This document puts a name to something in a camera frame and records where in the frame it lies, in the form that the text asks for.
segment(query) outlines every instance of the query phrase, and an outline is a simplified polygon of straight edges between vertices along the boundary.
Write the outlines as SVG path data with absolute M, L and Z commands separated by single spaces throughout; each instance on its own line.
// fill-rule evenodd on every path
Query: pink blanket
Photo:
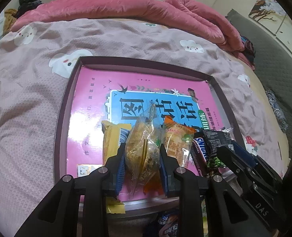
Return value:
M 55 0 L 26 12 L 11 31 L 18 31 L 35 21 L 79 18 L 138 18 L 195 34 L 228 52 L 244 50 L 239 32 L 229 21 L 214 9 L 194 0 Z

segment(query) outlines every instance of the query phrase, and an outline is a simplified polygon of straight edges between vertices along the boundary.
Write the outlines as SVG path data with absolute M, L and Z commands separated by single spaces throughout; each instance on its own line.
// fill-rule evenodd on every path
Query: transparent plastic bag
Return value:
M 185 168 L 188 167 L 195 132 L 194 128 L 181 125 L 170 116 L 164 119 L 161 142 L 166 148 L 167 155 L 176 158 L 179 165 Z
M 126 166 L 132 173 L 132 198 L 138 184 L 145 185 L 160 167 L 159 148 L 161 144 L 161 126 L 156 105 L 140 114 L 132 128 L 125 147 Z

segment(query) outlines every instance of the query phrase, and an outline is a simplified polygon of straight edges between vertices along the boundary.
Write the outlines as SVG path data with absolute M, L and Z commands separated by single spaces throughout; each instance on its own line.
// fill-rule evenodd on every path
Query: gray headboard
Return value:
M 255 74 L 265 88 L 271 89 L 289 124 L 286 132 L 292 153 L 292 58 L 281 44 L 266 31 L 237 11 L 231 10 L 227 19 L 254 45 Z

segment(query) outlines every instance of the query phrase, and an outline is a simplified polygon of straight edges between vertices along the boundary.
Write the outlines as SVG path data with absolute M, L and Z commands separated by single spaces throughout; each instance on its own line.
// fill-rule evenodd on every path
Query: bed sheet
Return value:
M 178 29 L 132 20 L 33 22 L 0 40 L 0 231 L 14 236 L 52 188 L 61 99 L 79 56 L 141 58 L 212 75 L 240 130 L 278 173 L 282 161 L 263 103 L 244 66 L 215 44 Z

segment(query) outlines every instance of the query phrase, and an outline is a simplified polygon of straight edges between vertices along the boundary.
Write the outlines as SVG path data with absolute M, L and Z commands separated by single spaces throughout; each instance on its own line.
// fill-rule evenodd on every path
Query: green label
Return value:
M 201 120 L 203 129 L 209 130 L 210 129 L 210 125 L 209 125 L 209 122 L 207 121 L 207 118 L 206 118 L 206 115 L 205 115 L 204 111 L 199 110 L 198 114 L 199 114 L 199 118 Z

